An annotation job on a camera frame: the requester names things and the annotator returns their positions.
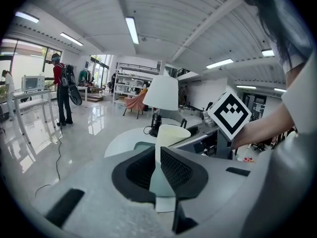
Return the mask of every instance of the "paper cup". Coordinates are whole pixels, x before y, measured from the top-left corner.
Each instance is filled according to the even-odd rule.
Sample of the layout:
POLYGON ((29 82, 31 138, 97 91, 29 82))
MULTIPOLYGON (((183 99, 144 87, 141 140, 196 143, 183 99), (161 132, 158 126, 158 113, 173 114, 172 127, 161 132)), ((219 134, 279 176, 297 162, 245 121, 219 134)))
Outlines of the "paper cup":
POLYGON ((191 136, 191 133, 179 126, 163 124, 158 129, 157 142, 155 144, 155 160, 160 163, 160 148, 170 146, 191 136))

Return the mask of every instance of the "white table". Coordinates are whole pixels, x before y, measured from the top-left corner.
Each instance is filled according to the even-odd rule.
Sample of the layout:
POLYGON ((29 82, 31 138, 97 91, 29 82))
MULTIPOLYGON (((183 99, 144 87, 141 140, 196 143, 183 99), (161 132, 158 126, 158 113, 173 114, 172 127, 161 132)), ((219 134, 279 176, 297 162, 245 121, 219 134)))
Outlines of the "white table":
POLYGON ((88 87, 87 86, 77 86, 78 90, 84 90, 85 89, 85 103, 87 107, 87 96, 88 96, 88 87))
POLYGON ((25 126, 24 126, 24 123, 23 123, 23 120, 22 120, 22 117, 21 117, 21 111, 25 110, 25 109, 29 109, 29 108, 35 107, 35 106, 42 105, 44 121, 47 122, 45 109, 44 109, 44 104, 48 103, 49 107, 50 107, 50 114, 51 114, 52 124, 53 124, 53 127, 55 128, 54 116, 53 116, 53 111, 52 111, 52 102, 51 102, 51 91, 50 90, 43 90, 43 91, 34 91, 34 92, 28 92, 28 93, 19 92, 19 93, 14 93, 13 94, 13 98, 14 98, 14 106, 15 106, 16 117, 17 117, 19 126, 21 128, 22 135, 25 136, 26 140, 28 141, 28 143, 30 145, 30 148, 31 148, 32 152, 34 153, 35 152, 34 148, 33 148, 32 144, 31 144, 30 138, 29 138, 29 136, 28 136, 28 134, 27 134, 27 132, 25 130, 25 126), (47 99, 43 98, 44 94, 47 94, 47 96, 48 96, 47 99), (24 102, 24 103, 20 103, 21 99, 29 98, 29 97, 36 96, 36 95, 40 95, 41 98, 33 100, 33 101, 27 101, 27 102, 24 102))
MULTIPOLYGON (((162 124, 173 124, 180 126, 178 121, 169 118, 162 118, 162 124)), ((105 157, 124 153, 134 149, 136 143, 147 142, 155 144, 157 141, 156 137, 146 135, 143 133, 144 127, 128 130, 119 136, 117 136, 107 147, 105 157)), ((149 133, 150 127, 146 128, 145 133, 149 133)))

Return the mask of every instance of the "floor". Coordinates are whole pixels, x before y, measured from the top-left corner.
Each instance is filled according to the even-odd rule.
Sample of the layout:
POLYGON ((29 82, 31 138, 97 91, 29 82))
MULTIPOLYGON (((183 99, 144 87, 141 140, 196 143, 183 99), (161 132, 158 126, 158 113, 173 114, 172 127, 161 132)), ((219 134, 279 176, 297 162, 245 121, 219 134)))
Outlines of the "floor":
MULTIPOLYGON (((53 102, 54 119, 58 119, 56 101, 53 102)), ((152 113, 144 112, 136 119, 136 112, 114 107, 110 102, 71 104, 74 124, 53 128, 48 106, 48 122, 43 119, 42 109, 29 111, 22 118, 36 154, 29 150, 21 135, 17 120, 7 120, 2 126, 5 133, 0 135, 1 162, 5 179, 12 186, 13 193, 24 195, 33 201, 36 190, 45 184, 59 181, 56 161, 59 158, 59 137, 61 158, 58 161, 60 179, 66 178, 89 161, 103 158, 110 142, 121 133, 151 124, 152 113)), ((201 122, 199 117, 189 116, 187 127, 201 122)))

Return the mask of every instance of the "white table lamp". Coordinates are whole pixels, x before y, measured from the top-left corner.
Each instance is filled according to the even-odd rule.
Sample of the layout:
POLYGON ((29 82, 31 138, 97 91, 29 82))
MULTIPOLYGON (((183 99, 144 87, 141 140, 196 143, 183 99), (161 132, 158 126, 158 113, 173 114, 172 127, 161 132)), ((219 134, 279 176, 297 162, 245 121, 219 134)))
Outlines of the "white table lamp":
MULTIPOLYGON (((178 110, 178 80, 170 76, 156 76, 148 89, 143 104, 158 109, 178 110)), ((158 114, 149 134, 157 137, 160 125, 161 116, 158 114)))

